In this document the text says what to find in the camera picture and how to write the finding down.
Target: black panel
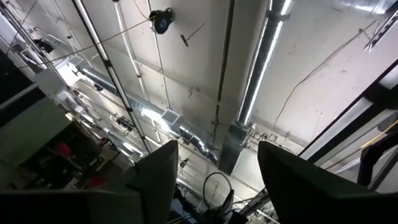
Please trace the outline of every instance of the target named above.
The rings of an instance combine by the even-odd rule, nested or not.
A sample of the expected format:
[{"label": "black panel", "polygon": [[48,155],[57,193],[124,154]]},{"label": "black panel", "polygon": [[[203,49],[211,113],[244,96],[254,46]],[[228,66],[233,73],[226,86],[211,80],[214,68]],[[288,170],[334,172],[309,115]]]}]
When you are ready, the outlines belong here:
[{"label": "black panel", "polygon": [[281,224],[398,223],[398,194],[378,194],[260,142],[262,179]]},{"label": "black panel", "polygon": [[16,101],[12,102],[10,105],[0,111],[0,127],[3,127],[10,120],[14,119],[24,110],[44,97],[45,94],[36,87]]},{"label": "black panel", "polygon": [[0,51],[0,104],[26,89],[32,82]]}]

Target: flexible duct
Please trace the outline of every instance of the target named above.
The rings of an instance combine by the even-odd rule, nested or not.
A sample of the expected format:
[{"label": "flexible duct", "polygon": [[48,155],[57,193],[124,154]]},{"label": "flexible duct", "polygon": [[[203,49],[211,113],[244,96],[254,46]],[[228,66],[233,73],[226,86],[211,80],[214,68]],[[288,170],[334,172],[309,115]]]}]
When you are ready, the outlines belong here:
[{"label": "flexible duct", "polygon": [[[103,74],[91,67],[81,67],[79,69],[82,74],[86,75],[97,85],[118,96],[116,87]],[[149,115],[148,117],[151,119],[154,119],[154,117],[160,118],[163,115],[164,111],[162,109],[149,103],[140,96],[133,93],[128,93],[126,95],[131,108],[145,114],[146,116]],[[172,131],[171,134],[176,138],[181,137],[185,142],[194,145],[202,155],[214,164],[217,164],[218,158],[216,156],[215,149],[210,144],[210,137],[206,131],[197,128],[191,122],[181,117],[172,127],[170,127],[170,129]]]}]

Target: steel rod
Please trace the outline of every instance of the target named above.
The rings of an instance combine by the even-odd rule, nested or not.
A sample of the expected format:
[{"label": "steel rod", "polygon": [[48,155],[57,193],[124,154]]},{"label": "steel rod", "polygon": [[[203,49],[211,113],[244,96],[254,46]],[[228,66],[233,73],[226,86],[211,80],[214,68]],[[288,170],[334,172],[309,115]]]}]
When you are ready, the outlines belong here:
[{"label": "steel rod", "polygon": [[118,78],[116,72],[114,71],[114,68],[112,66],[112,63],[111,63],[109,57],[108,57],[108,54],[106,53],[104,46],[101,43],[100,38],[98,37],[98,34],[94,28],[94,25],[91,21],[90,16],[87,13],[84,3],[81,0],[72,0],[72,3],[74,5],[74,7],[76,8],[77,13],[80,16],[80,19],[83,22],[83,25],[85,26],[87,33],[90,36],[91,41],[95,45],[95,48],[97,49],[99,56],[101,57],[101,59],[104,63],[104,66],[105,66],[107,72],[109,73],[109,76],[112,79],[112,82],[114,83],[115,88],[118,91],[120,98],[122,99],[123,105],[126,108],[133,125],[137,129],[137,132],[141,138],[141,141],[142,141],[146,151],[148,153],[150,153],[150,147],[148,145],[147,140],[145,139],[144,132],[142,131],[142,128],[137,120],[137,117],[129,105],[129,101],[127,99],[126,93],[124,92],[124,89],[119,81],[119,78]]}]

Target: ductwork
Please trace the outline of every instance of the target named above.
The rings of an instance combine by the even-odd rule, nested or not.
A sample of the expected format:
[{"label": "ductwork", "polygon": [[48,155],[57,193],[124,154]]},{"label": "ductwork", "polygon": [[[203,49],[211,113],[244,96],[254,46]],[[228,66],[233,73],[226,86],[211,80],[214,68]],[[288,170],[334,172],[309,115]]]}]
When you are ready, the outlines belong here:
[{"label": "ductwork", "polygon": [[[112,81],[106,78],[103,74],[91,67],[81,67],[80,72],[95,82],[100,87],[108,90],[112,94],[119,96],[116,87]],[[169,132],[176,138],[182,138],[187,144],[192,144],[195,148],[206,158],[208,158],[214,164],[218,162],[218,156],[216,150],[210,144],[210,135],[206,131],[197,128],[191,122],[186,119],[179,117],[179,119],[171,126],[169,126],[162,115],[165,113],[162,109],[149,103],[138,95],[128,93],[127,100],[129,101],[131,108],[141,112],[142,115],[148,116],[150,119],[155,119],[160,124],[164,131]]]},{"label": "ductwork", "polygon": [[325,0],[339,11],[353,11],[364,16],[379,17],[387,14],[397,0]]},{"label": "ductwork", "polygon": [[271,65],[282,28],[290,16],[293,0],[268,0],[268,8],[256,45],[244,95],[239,107],[238,117],[229,127],[223,144],[218,168],[227,174],[232,173],[238,157],[243,150],[249,132],[254,103]]}]

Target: white ceiling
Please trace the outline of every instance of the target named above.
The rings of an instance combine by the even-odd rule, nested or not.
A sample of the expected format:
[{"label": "white ceiling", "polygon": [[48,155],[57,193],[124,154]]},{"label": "white ceiling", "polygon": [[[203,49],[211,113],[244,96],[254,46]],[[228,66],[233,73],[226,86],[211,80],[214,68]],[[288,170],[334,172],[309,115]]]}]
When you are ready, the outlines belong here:
[{"label": "white ceiling", "polygon": [[[146,1],[136,1],[141,11],[148,15]],[[23,18],[34,0],[11,2],[23,9],[23,11],[16,10]],[[61,16],[55,10],[51,0],[39,0],[41,5],[36,5],[27,22],[39,26],[65,42],[68,41],[65,25],[70,26],[82,47],[91,46],[92,42],[72,2],[61,0],[55,0],[55,2],[65,15],[66,21],[60,19]],[[100,39],[109,38],[120,32],[114,3],[111,0],[84,0],[83,2],[88,8]],[[153,9],[171,7],[175,13],[175,21],[169,30],[164,35],[158,35],[164,72],[172,77],[166,78],[171,108],[210,133],[216,106],[229,1],[150,0],[150,2]],[[134,0],[120,0],[120,4],[127,27],[145,20],[137,10]],[[261,0],[236,0],[221,102],[221,124],[218,129],[216,147],[221,147],[227,128],[237,112],[251,54],[257,40],[258,27],[262,22],[261,15],[265,11],[264,5],[265,2]],[[188,41],[190,46],[186,47],[180,34],[189,36],[205,21],[207,21],[206,24]],[[393,29],[371,53],[363,52],[368,41],[365,35],[362,34],[352,41],[315,76],[295,90],[275,127],[274,123],[294,86],[338,47],[356,35],[358,29],[366,27],[372,21],[370,18],[350,12],[336,11],[315,0],[297,1],[255,106],[254,121],[258,124],[258,130],[275,135],[280,133],[285,137],[288,133],[289,139],[298,144],[289,142],[283,136],[279,136],[279,139],[289,147],[291,146],[291,150],[295,152],[302,149],[299,144],[306,145],[322,131],[396,59],[398,45],[395,44],[394,38],[398,34],[397,29]],[[374,29],[375,26],[370,27],[368,35],[372,35]],[[160,64],[149,23],[146,22],[131,29],[128,34],[136,57],[159,70]],[[104,45],[123,87],[143,97],[121,36],[105,42]],[[54,57],[58,57],[65,52],[58,50],[53,54]],[[92,58],[96,55],[96,51],[91,48],[84,51],[84,54]],[[91,62],[94,67],[107,75],[99,57]],[[144,74],[143,79],[150,101],[159,108],[166,109],[162,75],[142,65],[140,68]],[[94,98],[92,95],[96,93],[89,88],[85,91],[89,97]],[[97,96],[96,101],[110,111],[116,110],[120,115],[125,113],[120,107],[121,104],[118,106],[103,96]],[[156,139],[150,122],[141,122],[141,126],[146,135]],[[182,174],[185,174],[185,180],[200,191],[208,173],[206,161],[184,148],[181,148],[180,156],[181,158],[191,157],[188,163],[190,166],[184,168]],[[215,169],[210,166],[209,172]],[[252,197],[256,191],[264,187],[256,153],[253,150],[246,149],[243,152],[232,176],[233,187],[241,198]],[[220,178],[220,185],[224,185],[222,178]],[[224,195],[222,190],[218,189],[218,192]]]}]

